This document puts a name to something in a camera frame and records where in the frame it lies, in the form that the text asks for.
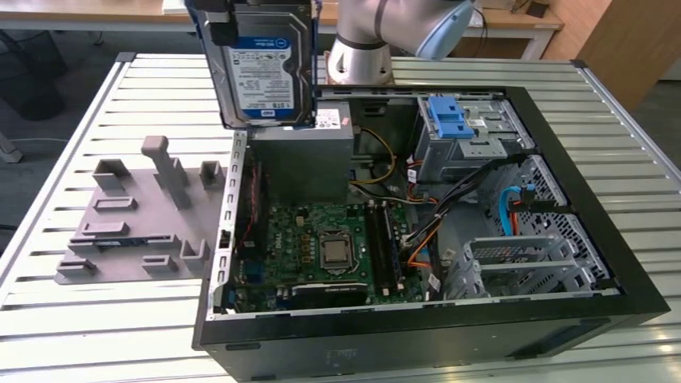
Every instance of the yellow wire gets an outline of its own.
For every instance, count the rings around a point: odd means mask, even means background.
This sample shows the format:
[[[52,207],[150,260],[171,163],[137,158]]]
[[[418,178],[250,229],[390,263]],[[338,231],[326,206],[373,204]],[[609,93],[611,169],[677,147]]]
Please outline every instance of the yellow wire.
[[[353,184],[353,185],[377,184],[378,182],[383,181],[393,174],[394,167],[397,165],[394,162],[394,154],[393,154],[393,150],[387,146],[387,142],[385,142],[385,140],[379,137],[379,135],[373,130],[370,130],[369,128],[359,128],[359,129],[363,132],[369,133],[373,136],[373,138],[375,138],[378,140],[378,142],[381,143],[381,145],[385,147],[385,150],[387,150],[387,153],[390,155],[390,169],[387,170],[387,173],[385,173],[383,176],[379,176],[378,178],[374,178],[373,180],[350,180],[350,184]]]

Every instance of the blue hard drive label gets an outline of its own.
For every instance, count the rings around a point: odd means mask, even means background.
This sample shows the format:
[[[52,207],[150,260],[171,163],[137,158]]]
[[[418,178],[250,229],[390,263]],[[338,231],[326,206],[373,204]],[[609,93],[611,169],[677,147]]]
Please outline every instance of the blue hard drive label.
[[[239,108],[250,118],[277,119],[293,113],[293,78],[283,70],[290,58],[286,38],[239,37],[227,48]]]

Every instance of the white table surface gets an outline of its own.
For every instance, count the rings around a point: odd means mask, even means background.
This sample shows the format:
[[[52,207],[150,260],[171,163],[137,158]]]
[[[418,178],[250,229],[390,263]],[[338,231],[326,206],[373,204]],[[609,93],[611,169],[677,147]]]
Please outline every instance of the white table surface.
[[[525,86],[673,309],[550,359],[325,378],[381,382],[681,381],[678,170],[587,70],[566,62],[394,60],[399,84]],[[230,133],[201,55],[116,63],[0,258],[0,381],[225,382],[190,348],[198,280],[58,286],[66,241],[102,158],[149,168],[146,135],[170,138],[185,167],[226,159]]]

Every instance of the black computer chassis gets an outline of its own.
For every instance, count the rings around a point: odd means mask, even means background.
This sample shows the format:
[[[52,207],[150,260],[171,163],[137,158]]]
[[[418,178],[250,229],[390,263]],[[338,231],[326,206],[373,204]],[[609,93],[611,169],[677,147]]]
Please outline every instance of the black computer chassis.
[[[419,310],[205,321],[203,279],[193,348],[207,351],[237,381],[323,377],[550,357],[598,334],[669,311],[622,236],[541,115],[515,87],[322,86],[338,92],[499,92],[509,100],[610,275],[618,295]]]

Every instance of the blue cable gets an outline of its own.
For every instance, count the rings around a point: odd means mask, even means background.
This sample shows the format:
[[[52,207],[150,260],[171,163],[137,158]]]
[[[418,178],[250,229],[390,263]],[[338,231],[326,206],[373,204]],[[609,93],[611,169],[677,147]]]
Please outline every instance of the blue cable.
[[[525,186],[527,190],[534,190],[534,184],[527,184]],[[513,235],[513,227],[510,226],[509,221],[509,207],[507,207],[507,199],[509,199],[509,193],[514,192],[519,194],[519,186],[509,186],[503,189],[501,192],[501,195],[498,196],[498,220],[501,221],[501,230],[503,231],[503,235],[511,236]]]

